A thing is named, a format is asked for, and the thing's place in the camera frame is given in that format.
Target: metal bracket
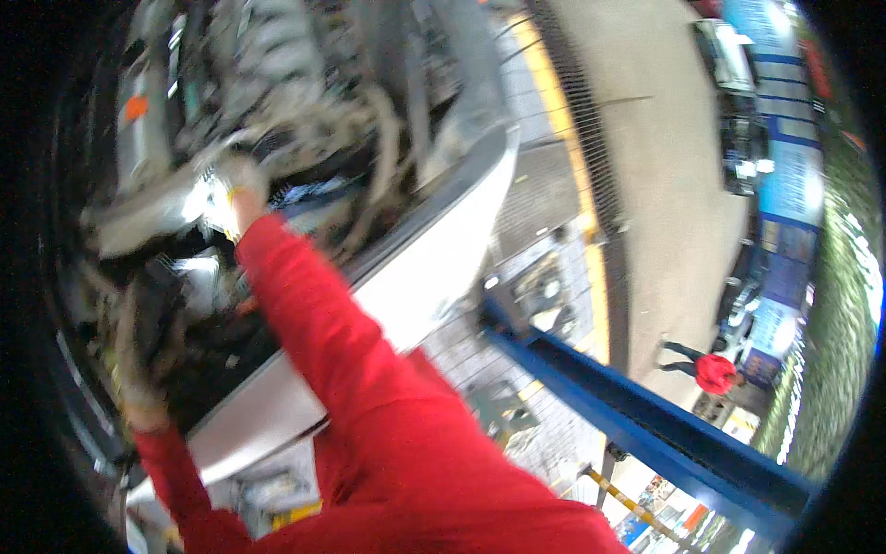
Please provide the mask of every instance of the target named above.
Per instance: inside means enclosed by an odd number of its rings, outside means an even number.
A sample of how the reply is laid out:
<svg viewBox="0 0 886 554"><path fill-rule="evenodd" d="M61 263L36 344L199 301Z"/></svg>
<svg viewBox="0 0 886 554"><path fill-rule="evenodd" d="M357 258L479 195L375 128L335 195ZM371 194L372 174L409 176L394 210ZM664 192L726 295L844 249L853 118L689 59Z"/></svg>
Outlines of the metal bracket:
<svg viewBox="0 0 886 554"><path fill-rule="evenodd" d="M774 541L788 535L815 485L556 337L517 332L490 292L480 307L486 336L560 400L734 525Z"/></svg>

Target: yellow pole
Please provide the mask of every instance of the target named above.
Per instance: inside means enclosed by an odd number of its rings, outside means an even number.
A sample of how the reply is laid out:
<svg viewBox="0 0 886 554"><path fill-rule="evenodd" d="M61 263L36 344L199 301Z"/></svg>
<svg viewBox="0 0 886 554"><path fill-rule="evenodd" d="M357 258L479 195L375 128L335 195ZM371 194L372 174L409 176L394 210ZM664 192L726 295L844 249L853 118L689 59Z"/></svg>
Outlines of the yellow pole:
<svg viewBox="0 0 886 554"><path fill-rule="evenodd" d="M656 519L656 517L649 513L645 508L625 496L617 488L613 487L612 483L610 483L609 480L605 479L600 473L597 473L593 469L591 469L591 466L588 466L585 469L581 470L581 475L587 475L591 479L595 480L597 482L597 485L600 485L600 488L615 496L615 499L621 502L628 510L632 511L635 516L648 523L659 533L679 544L679 546L683 550L692 552L692 554L702 554L702 552L691 543L689 543L689 541L680 538L679 535L674 533L671 529L667 528L665 524Z"/></svg>

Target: car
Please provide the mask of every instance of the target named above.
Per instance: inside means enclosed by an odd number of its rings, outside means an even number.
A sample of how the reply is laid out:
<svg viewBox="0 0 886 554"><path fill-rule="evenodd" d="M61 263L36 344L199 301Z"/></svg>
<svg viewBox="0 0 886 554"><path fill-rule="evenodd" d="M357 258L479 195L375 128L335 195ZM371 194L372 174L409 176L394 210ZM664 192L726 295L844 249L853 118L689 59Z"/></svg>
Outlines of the car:
<svg viewBox="0 0 886 554"><path fill-rule="evenodd" d="M54 358L35 381L76 463L127 475L131 502L152 487L114 400L113 338L121 292L149 265L199 314L168 388L207 484L326 421L257 314L234 315L248 285L212 221L204 160L253 156L271 208L329 255L400 351L469 291L514 174L519 129L478 5L421 22L429 60L390 46L390 29L409 26L388 24L415 17L397 3L283 4L97 5L39 129L34 244Z"/></svg>
<svg viewBox="0 0 886 554"><path fill-rule="evenodd" d="M757 110L758 74L751 41L723 20L692 24L696 47L718 92L719 139L724 188L752 196L762 176L774 171L768 118Z"/></svg>

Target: glove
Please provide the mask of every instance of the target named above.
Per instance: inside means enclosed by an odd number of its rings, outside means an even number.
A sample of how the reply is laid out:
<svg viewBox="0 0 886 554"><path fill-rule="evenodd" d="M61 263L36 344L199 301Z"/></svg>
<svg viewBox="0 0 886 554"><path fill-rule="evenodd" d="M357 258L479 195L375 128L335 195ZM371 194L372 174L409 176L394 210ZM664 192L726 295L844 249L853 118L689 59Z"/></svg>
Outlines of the glove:
<svg viewBox="0 0 886 554"><path fill-rule="evenodd" d="M123 418L140 432L169 423L166 392L158 383L184 352L188 317L179 307L180 286L142 271L123 297L112 378Z"/></svg>
<svg viewBox="0 0 886 554"><path fill-rule="evenodd" d="M233 152L209 171L212 206L206 210L206 218L236 244L249 225L264 214L270 191L268 176L253 158Z"/></svg>

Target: orange sticker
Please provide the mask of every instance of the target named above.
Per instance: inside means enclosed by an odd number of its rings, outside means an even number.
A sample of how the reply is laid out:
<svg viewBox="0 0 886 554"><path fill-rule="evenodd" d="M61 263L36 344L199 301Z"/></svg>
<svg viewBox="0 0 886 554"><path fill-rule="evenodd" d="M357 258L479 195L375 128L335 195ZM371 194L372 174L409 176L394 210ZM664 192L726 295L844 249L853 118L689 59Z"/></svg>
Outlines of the orange sticker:
<svg viewBox="0 0 886 554"><path fill-rule="evenodd" d="M135 121L148 113L148 99L134 96L126 101L126 121Z"/></svg>

